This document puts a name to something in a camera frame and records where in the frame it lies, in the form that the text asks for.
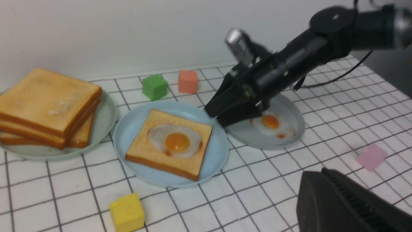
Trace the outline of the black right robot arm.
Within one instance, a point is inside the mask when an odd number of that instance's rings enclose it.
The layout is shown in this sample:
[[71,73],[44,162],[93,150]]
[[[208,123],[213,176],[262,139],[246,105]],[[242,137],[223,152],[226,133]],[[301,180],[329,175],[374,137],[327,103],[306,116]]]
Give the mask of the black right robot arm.
[[304,88],[306,75],[318,66],[355,50],[392,50],[411,44],[411,11],[384,5],[359,12],[331,6],[312,16],[309,28],[282,50],[271,53],[245,31],[231,28],[225,44],[238,60],[204,110],[222,127],[262,116],[272,98],[293,86]]

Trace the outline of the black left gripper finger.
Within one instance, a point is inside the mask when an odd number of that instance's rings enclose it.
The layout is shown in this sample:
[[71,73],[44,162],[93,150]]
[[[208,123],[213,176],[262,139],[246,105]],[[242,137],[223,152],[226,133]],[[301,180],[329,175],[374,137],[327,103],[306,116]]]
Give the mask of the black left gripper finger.
[[410,232],[412,217],[337,170],[304,171],[297,199],[301,232]]

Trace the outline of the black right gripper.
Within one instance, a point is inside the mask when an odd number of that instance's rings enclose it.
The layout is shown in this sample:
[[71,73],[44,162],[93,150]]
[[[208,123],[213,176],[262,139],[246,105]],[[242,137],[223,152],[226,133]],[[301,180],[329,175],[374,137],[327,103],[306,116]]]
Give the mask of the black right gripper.
[[322,42],[290,42],[269,53],[253,43],[256,63],[234,77],[225,77],[218,91],[204,107],[223,127],[262,116],[264,102],[303,78],[322,63]]

